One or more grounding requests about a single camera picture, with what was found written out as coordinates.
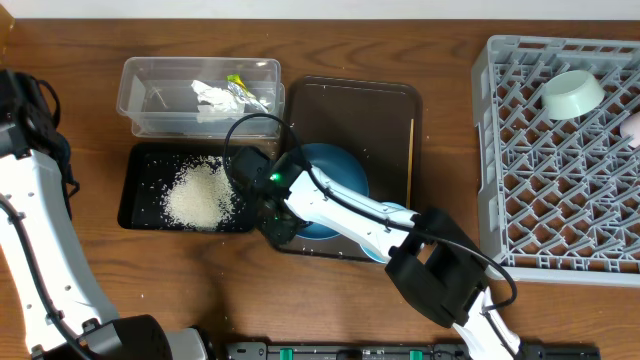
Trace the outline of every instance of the wooden surface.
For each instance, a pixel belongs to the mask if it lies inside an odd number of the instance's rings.
[[[9,33],[13,28],[13,24],[15,24],[15,19],[7,9],[0,4],[0,51],[4,55],[7,50],[7,42],[9,41]]]
[[[62,101],[61,132],[82,191],[74,225],[100,285],[122,316],[166,329],[200,324],[218,342],[459,341],[408,306],[382,266],[283,255],[260,236],[121,229],[129,150],[138,139],[115,111],[132,56],[269,57],[285,86],[314,74],[414,86],[424,101],[422,205],[449,211],[477,240],[478,136],[471,65],[494,34],[640,40],[640,23],[499,21],[18,21],[9,66],[46,79]],[[494,298],[508,295],[493,284]],[[640,353],[640,290],[519,284],[503,311],[527,340],[595,343],[605,359]],[[23,319],[0,261],[0,358],[26,358]]]

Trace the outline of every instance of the white arm segment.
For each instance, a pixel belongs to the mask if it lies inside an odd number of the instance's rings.
[[[118,312],[96,282],[71,225],[62,195],[61,175],[56,162],[32,150],[32,155],[0,159],[0,193],[10,196],[22,223],[46,291],[72,333],[83,333],[82,323],[95,318],[104,324],[118,318]],[[0,244],[16,284],[26,328],[29,350],[37,345],[51,350],[65,343],[46,312],[33,284],[20,240],[13,225],[0,212]]]
[[[416,214],[415,211],[381,204],[336,183],[315,166],[312,171],[322,185],[358,209],[383,220],[389,219],[396,224],[414,226],[411,217]],[[291,194],[285,203],[300,219],[333,229],[373,251],[385,261],[390,259],[389,249],[392,246],[400,246],[408,235],[406,231],[387,229],[378,222],[347,210],[331,199],[326,199],[306,171],[298,176],[289,191]]]
[[[464,339],[472,359],[513,360],[513,357],[509,355],[489,321],[482,315],[482,308],[490,305],[493,305],[493,301],[491,300],[491,290],[487,288],[478,295],[478,298],[471,306],[469,321],[464,326],[453,324],[453,328]],[[496,310],[489,311],[489,316],[497,331],[502,334],[507,346],[511,348],[514,354],[517,354],[520,351],[520,338],[518,335],[507,329],[507,325],[505,325]]]

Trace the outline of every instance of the clear plastic container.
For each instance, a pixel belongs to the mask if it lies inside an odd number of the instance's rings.
[[[233,123],[249,113],[200,113],[194,80],[227,88],[227,76],[240,75],[272,115],[282,117],[284,86],[274,59],[134,57],[124,64],[117,111],[133,121],[138,137],[224,138]],[[277,138],[278,124],[267,118],[247,120],[233,137]]]

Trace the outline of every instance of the dish rack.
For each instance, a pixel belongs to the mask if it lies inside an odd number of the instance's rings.
[[[578,69],[604,101],[550,120],[543,84]],[[482,251],[516,280],[640,286],[640,148],[619,132],[640,112],[640,43],[493,36],[472,82]]]

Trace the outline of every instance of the dark brown tray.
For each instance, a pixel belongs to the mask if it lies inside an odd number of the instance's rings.
[[[302,144],[339,146],[360,162],[370,197],[411,208],[420,171],[422,98],[411,86],[307,76],[291,90],[287,120]],[[370,261],[353,241],[296,237],[279,250]]]

